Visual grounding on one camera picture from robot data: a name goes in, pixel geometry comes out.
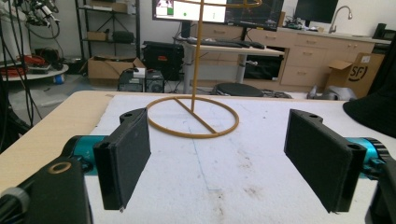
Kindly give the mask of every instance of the drawer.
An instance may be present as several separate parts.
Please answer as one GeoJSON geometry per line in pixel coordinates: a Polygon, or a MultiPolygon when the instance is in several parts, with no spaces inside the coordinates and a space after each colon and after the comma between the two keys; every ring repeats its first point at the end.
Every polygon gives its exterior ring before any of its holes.
{"type": "MultiPolygon", "coordinates": [[[[197,36],[198,25],[191,27],[191,36],[197,36]]],[[[202,38],[222,38],[222,39],[240,39],[243,33],[242,27],[207,24],[202,27],[202,38]]]]}
{"type": "Polygon", "coordinates": [[[315,48],[332,49],[334,48],[334,38],[318,35],[297,35],[295,45],[315,48]]]}
{"type": "Polygon", "coordinates": [[[326,49],[294,47],[289,50],[287,66],[321,67],[326,49]]]}
{"type": "Polygon", "coordinates": [[[234,53],[218,53],[218,52],[201,50],[200,51],[200,60],[237,62],[238,61],[238,54],[234,54],[234,53]]]}
{"type": "Polygon", "coordinates": [[[247,36],[250,37],[252,41],[259,42],[266,46],[291,48],[294,46],[294,39],[297,34],[292,32],[271,32],[252,29],[247,32],[247,36]]]}
{"type": "Polygon", "coordinates": [[[374,45],[374,43],[367,43],[363,41],[349,41],[349,43],[346,44],[346,47],[351,53],[371,53],[373,51],[374,45]]]}
{"type": "Polygon", "coordinates": [[[300,66],[287,66],[283,72],[280,83],[291,86],[324,87],[328,74],[321,68],[308,68],[300,66]]]}

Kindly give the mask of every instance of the table surface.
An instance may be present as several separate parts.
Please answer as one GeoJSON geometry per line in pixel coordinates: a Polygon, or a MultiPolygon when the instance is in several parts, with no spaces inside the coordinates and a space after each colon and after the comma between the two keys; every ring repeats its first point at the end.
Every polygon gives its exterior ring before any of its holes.
{"type": "MultiPolygon", "coordinates": [[[[67,64],[64,64],[64,67],[61,70],[49,70],[47,74],[26,74],[26,78],[31,80],[31,79],[39,79],[39,78],[43,78],[43,77],[55,77],[57,75],[60,74],[64,74],[65,72],[67,72],[67,70],[69,69],[69,66],[67,64]]],[[[21,80],[20,77],[9,77],[8,81],[19,81],[21,80]]]]}
{"type": "MultiPolygon", "coordinates": [[[[0,155],[0,191],[17,186],[58,157],[70,137],[110,134],[119,125],[121,113],[165,95],[110,91],[73,94],[0,155]]],[[[95,223],[364,223],[376,182],[360,179],[350,211],[327,214],[284,155],[289,111],[296,108],[317,114],[326,126],[345,137],[376,138],[393,157],[395,138],[359,125],[344,113],[343,102],[203,97],[234,109],[240,118],[236,130],[198,140],[150,127],[152,154],[122,214],[103,210],[97,176],[86,177],[95,223]]],[[[202,113],[216,129],[233,122],[221,109],[205,104],[197,102],[196,113],[202,113]]],[[[159,104],[148,114],[172,128],[202,131],[188,115],[172,116],[174,113],[179,113],[177,106],[159,104]]]]}

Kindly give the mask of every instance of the black panel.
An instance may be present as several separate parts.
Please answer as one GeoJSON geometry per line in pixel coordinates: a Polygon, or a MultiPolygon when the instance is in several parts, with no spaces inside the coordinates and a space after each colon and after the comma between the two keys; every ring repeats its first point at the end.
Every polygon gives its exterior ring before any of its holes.
{"type": "Polygon", "coordinates": [[[104,207],[126,208],[151,154],[147,109],[120,116],[121,125],[94,148],[104,207]]]}
{"type": "Polygon", "coordinates": [[[328,212],[347,212],[366,149],[351,144],[322,121],[292,109],[285,153],[328,212]]]}
{"type": "Polygon", "coordinates": [[[81,164],[60,157],[34,175],[23,223],[92,223],[81,164]]]}

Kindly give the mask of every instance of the monitor screen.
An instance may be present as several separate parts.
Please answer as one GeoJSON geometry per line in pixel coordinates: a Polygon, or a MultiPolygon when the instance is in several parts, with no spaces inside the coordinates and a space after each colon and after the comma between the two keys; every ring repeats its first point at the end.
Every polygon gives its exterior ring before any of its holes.
{"type": "Polygon", "coordinates": [[[306,26],[310,21],[331,23],[337,4],[338,0],[298,0],[294,17],[304,20],[306,26]]]}
{"type": "MultiPolygon", "coordinates": [[[[284,0],[264,0],[258,7],[204,6],[203,21],[276,31],[284,0]]],[[[206,3],[243,4],[244,0],[205,0],[206,3]]],[[[152,0],[152,19],[198,21],[200,5],[152,0]]]]}
{"type": "MultiPolygon", "coordinates": [[[[225,22],[229,25],[276,31],[284,0],[264,0],[259,7],[227,7],[225,22]]],[[[228,0],[242,4],[244,0],[228,0]]]]}
{"type": "MultiPolygon", "coordinates": [[[[205,0],[207,3],[226,4],[227,0],[205,0]]],[[[198,21],[199,20],[199,4],[185,3],[174,0],[153,0],[154,20],[169,21],[198,21]]],[[[225,7],[204,6],[203,21],[224,23],[225,7]]]]}

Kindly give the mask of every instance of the floor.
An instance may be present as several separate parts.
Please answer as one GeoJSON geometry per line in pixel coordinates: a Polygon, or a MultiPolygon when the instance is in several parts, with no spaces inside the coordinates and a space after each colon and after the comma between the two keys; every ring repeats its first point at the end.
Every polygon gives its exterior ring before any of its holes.
{"type": "MultiPolygon", "coordinates": [[[[30,93],[35,101],[36,109],[32,116],[26,106],[26,94],[19,81],[9,82],[9,101],[13,110],[28,124],[37,124],[56,106],[76,91],[116,91],[116,87],[97,87],[90,84],[87,77],[81,75],[64,75],[63,84],[55,84],[52,77],[28,80],[30,93]]],[[[165,93],[182,93],[183,83],[180,81],[165,82],[165,93]]],[[[210,94],[210,88],[197,88],[197,94],[210,94]]],[[[285,92],[291,98],[304,99],[306,92],[285,92]]]]}

